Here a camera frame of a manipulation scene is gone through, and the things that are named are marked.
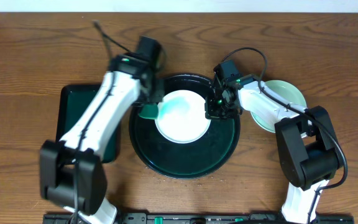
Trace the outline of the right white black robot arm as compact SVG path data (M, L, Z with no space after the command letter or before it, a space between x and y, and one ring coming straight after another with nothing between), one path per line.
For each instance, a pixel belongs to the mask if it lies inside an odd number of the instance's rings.
M321 192L336 171L347 167L328 112L296 105L253 78L215 80L205 103L208 119L229 119L241 110L274 126L281 169L289 181L281 213L292 223L311 223Z

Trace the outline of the black rectangular water tray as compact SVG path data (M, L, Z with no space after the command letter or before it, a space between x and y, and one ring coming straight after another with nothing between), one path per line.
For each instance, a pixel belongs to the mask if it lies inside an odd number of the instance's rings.
M72 84L64 86L60 94L56 141L67 133L80 119L93 98L100 84ZM120 152L121 124L119 123L111 136L104 153L103 163L114 162Z

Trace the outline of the white plate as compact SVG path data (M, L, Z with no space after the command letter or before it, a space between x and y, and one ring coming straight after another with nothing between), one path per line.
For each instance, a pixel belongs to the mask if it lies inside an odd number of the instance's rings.
M205 116L204 104L205 99L190 90L165 95L158 104L157 130L165 139L178 144L199 140L211 124Z

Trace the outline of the mint green plate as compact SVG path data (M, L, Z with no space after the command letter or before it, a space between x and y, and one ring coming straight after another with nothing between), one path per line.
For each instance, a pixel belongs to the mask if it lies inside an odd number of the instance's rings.
M301 93L297 87L292 85L291 83L282 81L282 80L270 80L265 82L265 84L275 93L279 94L284 99L291 101L292 103L302 105L307 107L305 97ZM259 116L255 113L251 113L252 118L254 121L264 130L275 133L275 128L272 125L269 125L264 120L262 120Z

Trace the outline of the green yellow scrub sponge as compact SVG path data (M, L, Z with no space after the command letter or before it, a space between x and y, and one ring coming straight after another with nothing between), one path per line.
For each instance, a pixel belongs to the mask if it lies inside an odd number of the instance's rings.
M158 118L158 104L144 104L139 110L138 116L143 119L157 119Z

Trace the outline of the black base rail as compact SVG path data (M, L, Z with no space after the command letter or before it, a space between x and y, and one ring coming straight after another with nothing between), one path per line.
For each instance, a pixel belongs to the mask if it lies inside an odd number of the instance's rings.
M45 214L43 224L70 223L69 214ZM275 213L235 215L167 215L146 213L123 213L114 224L224 224L224 223L290 223ZM317 215L311 222L316 224L354 224L354 218L345 215Z

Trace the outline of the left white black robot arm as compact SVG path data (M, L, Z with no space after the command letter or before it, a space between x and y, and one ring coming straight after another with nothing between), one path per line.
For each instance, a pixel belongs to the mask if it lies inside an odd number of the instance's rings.
M161 101L163 82L155 77L160 69L158 56L118 55L75 125L59 141L42 144L40 194L72 212L67 223L114 223L117 209L105 197L104 154L133 103Z

